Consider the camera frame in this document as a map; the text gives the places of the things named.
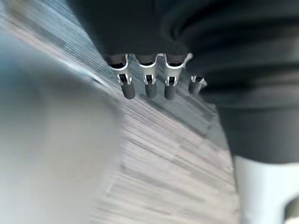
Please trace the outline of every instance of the floor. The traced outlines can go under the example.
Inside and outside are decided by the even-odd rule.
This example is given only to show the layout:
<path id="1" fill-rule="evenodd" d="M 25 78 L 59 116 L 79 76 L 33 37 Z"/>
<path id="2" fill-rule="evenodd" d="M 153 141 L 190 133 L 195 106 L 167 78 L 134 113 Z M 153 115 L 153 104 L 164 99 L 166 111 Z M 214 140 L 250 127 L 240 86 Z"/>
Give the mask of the floor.
<path id="1" fill-rule="evenodd" d="M 6 13 L 10 10 L 0 14 L 0 19 L 9 18 L 11 32 L 99 76 L 122 102 L 121 165 L 114 183 L 98 198 L 91 223 L 237 223 L 232 166 L 216 110 L 188 94 L 185 71 L 176 98 L 167 101 L 164 64 L 159 60 L 158 96 L 150 100 L 136 60 L 130 56 L 136 98 L 127 100 L 63 1 L 23 1 L 26 5 L 12 1 L 14 19 Z M 3 8 L 7 3 L 0 0 Z"/>

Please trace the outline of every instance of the blurry gray object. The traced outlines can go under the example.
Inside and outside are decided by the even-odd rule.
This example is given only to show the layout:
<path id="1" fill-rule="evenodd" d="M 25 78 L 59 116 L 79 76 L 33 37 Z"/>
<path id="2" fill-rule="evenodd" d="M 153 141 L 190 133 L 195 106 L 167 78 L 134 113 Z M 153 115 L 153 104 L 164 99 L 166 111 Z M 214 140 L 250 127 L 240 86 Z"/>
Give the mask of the blurry gray object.
<path id="1" fill-rule="evenodd" d="M 11 35 L 0 43 L 0 222 L 89 223 L 119 167 L 117 101 Z"/>

